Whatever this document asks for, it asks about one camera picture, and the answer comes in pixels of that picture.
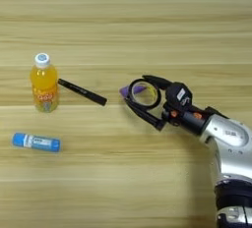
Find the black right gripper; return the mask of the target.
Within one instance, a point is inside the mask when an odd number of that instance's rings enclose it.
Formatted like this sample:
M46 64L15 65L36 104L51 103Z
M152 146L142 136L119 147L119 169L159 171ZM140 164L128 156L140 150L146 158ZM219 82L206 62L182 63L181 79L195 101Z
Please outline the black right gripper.
M143 75L143 78L155 84L158 88L165 90L172 85L172 82L161 77L152 75ZM195 106L189 106L186 109L178 110L170 106L167 102L163 105L162 119L149 113L149 110L156 108L160 104L158 99L154 104L146 106L136 103L130 98L125 98L126 104L132 111L140 118L154 126L158 131L161 131L166 122L175 127L181 127L196 136L200 136L203 132L204 126L210 118L210 114Z

